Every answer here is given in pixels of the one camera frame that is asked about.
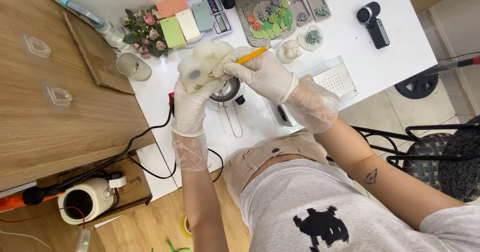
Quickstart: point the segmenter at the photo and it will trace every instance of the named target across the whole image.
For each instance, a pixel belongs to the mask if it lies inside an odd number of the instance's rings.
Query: gray t-shirt
[[[480,206],[434,212],[418,232],[358,192],[341,169],[305,159],[268,167],[239,203],[250,252],[480,251]]]

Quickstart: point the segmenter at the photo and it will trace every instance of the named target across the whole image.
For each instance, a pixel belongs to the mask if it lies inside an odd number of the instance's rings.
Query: person
[[[339,99],[298,80],[271,53],[243,65],[239,47],[213,71],[235,76],[284,103],[308,131],[240,150],[223,177],[252,235],[250,251],[480,251],[480,206],[469,206],[393,167],[338,118]],[[208,172],[202,123],[220,80],[190,95],[175,86],[173,148],[196,252],[228,251],[219,201]],[[341,168],[329,165],[326,155]],[[387,209],[358,192],[350,176]]]

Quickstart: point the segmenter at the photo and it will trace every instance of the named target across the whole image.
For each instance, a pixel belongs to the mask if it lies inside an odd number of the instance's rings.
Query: cardboard box
[[[135,95],[127,76],[117,69],[117,54],[103,36],[95,28],[75,16],[69,16],[63,12],[63,17],[95,83]]]
[[[139,161],[138,156],[136,155],[132,156],[132,158],[136,161]],[[101,163],[105,163],[105,161],[93,163],[91,165],[69,171],[59,177],[60,182],[64,182],[71,177],[88,171]],[[123,216],[136,210],[145,208],[152,200],[152,193],[150,192],[150,187],[148,186],[147,178],[145,177],[143,169],[141,169],[141,167],[132,162],[126,156],[123,156],[121,160],[109,165],[104,170],[106,173],[112,173],[116,171],[123,172],[123,175],[127,177],[127,184],[118,188],[119,202],[117,207],[111,211],[102,213],[91,221],[86,222],[85,228],[93,227],[96,224],[108,221],[112,218],[117,218],[119,216]]]

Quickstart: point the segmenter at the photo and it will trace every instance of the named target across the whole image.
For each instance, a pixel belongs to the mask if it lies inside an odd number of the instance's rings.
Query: beige shorts
[[[257,148],[244,148],[223,168],[226,189],[239,205],[239,196],[250,177],[268,159],[279,155],[296,154],[328,165],[325,149],[308,131],[299,131],[282,138],[273,138]]]

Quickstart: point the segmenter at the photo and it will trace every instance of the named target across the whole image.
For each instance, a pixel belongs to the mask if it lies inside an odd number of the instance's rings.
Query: tattoo
[[[377,179],[377,168],[372,170],[369,174],[365,176],[364,184],[375,184],[375,179]]]

